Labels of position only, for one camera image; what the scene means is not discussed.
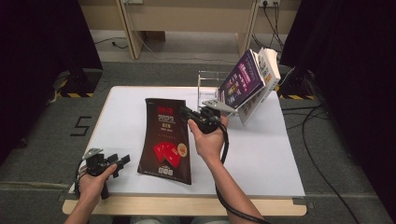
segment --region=electrical outlet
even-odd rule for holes
[[[262,7],[262,3],[264,1],[267,1],[267,7],[275,7],[276,3],[278,6],[280,4],[280,0],[260,0],[260,4],[259,4],[260,7]]]

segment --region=person's hand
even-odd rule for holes
[[[100,200],[105,181],[117,169],[117,164],[109,166],[101,175],[91,176],[85,174],[79,180],[80,196],[79,200],[88,204],[97,205]]]
[[[221,129],[216,129],[213,133],[204,134],[192,119],[189,119],[188,123],[194,135],[198,155],[200,155],[206,163],[220,161],[220,152],[224,143]],[[221,116],[221,123],[227,127],[228,119]]]

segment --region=yellow black tape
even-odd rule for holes
[[[315,100],[312,95],[280,95],[280,99],[291,99],[291,100]]]
[[[72,97],[72,98],[93,97],[93,92],[73,92],[75,90],[68,88],[66,84],[67,84],[67,80],[62,82],[58,90],[57,97]]]
[[[58,92],[57,97],[93,97],[93,93]]]

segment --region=black curtain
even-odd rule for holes
[[[338,8],[331,21],[317,22],[323,8]],[[315,32],[323,27],[325,36]],[[314,71],[348,150],[396,222],[395,49],[394,0],[303,0],[281,63]]]
[[[25,137],[63,71],[102,69],[77,0],[0,1],[0,163]]]

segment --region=book cover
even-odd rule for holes
[[[261,49],[258,53],[259,69],[264,78],[265,87],[238,108],[239,118],[244,125],[248,124],[254,111],[265,101],[280,80],[276,55],[273,49]]]
[[[148,98],[146,138],[137,172],[191,184],[187,121],[180,115],[184,100]]]
[[[248,49],[219,87],[219,99],[236,109],[264,85],[255,53]]]

